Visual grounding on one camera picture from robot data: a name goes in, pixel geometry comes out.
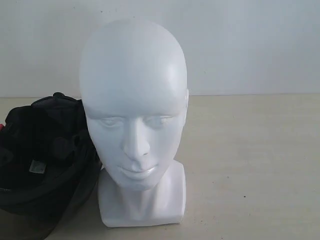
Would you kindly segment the white mannequin head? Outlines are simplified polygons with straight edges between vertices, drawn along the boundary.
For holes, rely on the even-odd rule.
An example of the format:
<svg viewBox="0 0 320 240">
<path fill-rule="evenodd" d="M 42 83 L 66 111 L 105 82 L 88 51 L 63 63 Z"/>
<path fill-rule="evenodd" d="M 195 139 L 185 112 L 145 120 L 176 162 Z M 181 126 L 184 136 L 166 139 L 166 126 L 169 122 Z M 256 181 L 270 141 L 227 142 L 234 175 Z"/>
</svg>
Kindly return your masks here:
<svg viewBox="0 0 320 240">
<path fill-rule="evenodd" d="M 102 222 L 116 228 L 180 223 L 186 175 L 175 156 L 189 90 L 178 40 L 149 20 L 109 22 L 85 44 L 79 85 L 102 162 L 97 188 Z"/>
</svg>

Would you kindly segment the black helmet with visor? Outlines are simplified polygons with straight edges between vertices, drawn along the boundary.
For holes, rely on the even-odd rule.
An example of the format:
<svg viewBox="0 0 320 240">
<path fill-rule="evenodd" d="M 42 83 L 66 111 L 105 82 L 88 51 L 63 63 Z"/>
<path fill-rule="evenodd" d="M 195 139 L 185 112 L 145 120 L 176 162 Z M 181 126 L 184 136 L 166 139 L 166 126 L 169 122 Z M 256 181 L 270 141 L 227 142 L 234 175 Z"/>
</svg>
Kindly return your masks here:
<svg viewBox="0 0 320 240">
<path fill-rule="evenodd" d="M 84 105 L 63 93 L 11 109 L 0 127 L 0 237 L 44 240 L 90 198 L 102 163 Z"/>
</svg>

